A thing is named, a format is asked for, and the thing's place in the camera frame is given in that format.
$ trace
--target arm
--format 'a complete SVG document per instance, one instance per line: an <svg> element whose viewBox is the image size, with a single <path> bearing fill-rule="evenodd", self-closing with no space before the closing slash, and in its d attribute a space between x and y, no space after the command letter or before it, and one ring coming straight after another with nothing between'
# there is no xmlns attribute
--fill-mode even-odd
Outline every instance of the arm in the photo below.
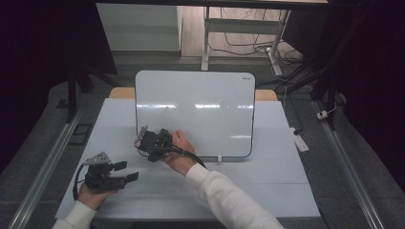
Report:
<svg viewBox="0 0 405 229"><path fill-rule="evenodd" d="M80 186L77 201L64 219L58 219L53 229L87 229L96 215L96 210L105 199L117 191L95 194L85 183Z"/></svg>
<svg viewBox="0 0 405 229"><path fill-rule="evenodd" d="M174 145L195 152L182 130L173 133L172 137ZM209 172L190 157L178 154L169 154L163 160L185 176L187 182L197 189L199 197L208 203L215 217L227 228L283 228L276 217L225 175Z"/></svg>

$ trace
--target white shirt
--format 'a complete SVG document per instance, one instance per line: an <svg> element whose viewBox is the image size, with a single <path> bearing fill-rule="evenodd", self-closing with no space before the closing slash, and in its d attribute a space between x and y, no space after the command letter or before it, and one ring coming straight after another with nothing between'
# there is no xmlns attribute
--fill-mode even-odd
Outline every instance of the white shirt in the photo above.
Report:
<svg viewBox="0 0 405 229"><path fill-rule="evenodd" d="M188 171L185 179L198 190L199 198L205 201L215 217L232 229L282 229L283 226L257 201L238 188L225 175L209 172L200 164ZM53 228L89 228L96 211L79 201L65 219L58 219Z"/></svg>

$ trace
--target wooden edge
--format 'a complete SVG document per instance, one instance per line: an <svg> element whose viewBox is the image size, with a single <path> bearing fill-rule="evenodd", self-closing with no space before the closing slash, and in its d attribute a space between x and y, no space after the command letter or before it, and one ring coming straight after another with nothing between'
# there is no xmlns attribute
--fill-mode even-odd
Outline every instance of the wooden edge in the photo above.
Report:
<svg viewBox="0 0 405 229"><path fill-rule="evenodd" d="M117 87L110 92L109 98L132 98L135 99L135 88ZM256 90L256 101L278 101L277 95L272 90Z"/></svg>

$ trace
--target human hand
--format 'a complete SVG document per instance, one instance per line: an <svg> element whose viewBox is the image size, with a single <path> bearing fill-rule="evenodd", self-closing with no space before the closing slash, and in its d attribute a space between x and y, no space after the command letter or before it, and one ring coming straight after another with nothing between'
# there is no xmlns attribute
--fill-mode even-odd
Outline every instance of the human hand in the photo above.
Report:
<svg viewBox="0 0 405 229"><path fill-rule="evenodd" d="M80 191L78 192L77 200L93 210L97 210L105 199L111 194L116 193L115 191L107 191L103 193L95 193L91 190L85 183L80 186Z"/></svg>
<svg viewBox="0 0 405 229"><path fill-rule="evenodd" d="M175 133L172 133L172 144L188 151L190 153L196 154L194 146L188 141L185 137L182 130L177 130ZM177 153L169 153L163 158L163 161L170 166L174 171L185 176L193 165L197 162L190 158L189 156L182 156Z"/></svg>

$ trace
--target black curtain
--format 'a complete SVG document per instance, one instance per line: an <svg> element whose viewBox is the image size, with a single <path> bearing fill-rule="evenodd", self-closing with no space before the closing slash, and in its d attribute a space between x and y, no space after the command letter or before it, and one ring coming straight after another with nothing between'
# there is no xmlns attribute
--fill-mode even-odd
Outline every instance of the black curtain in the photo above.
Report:
<svg viewBox="0 0 405 229"><path fill-rule="evenodd" d="M405 4L374 2L339 61L344 112L405 190Z"/></svg>
<svg viewBox="0 0 405 229"><path fill-rule="evenodd" d="M0 2L1 171L72 63L117 73L96 4L73 0Z"/></svg>

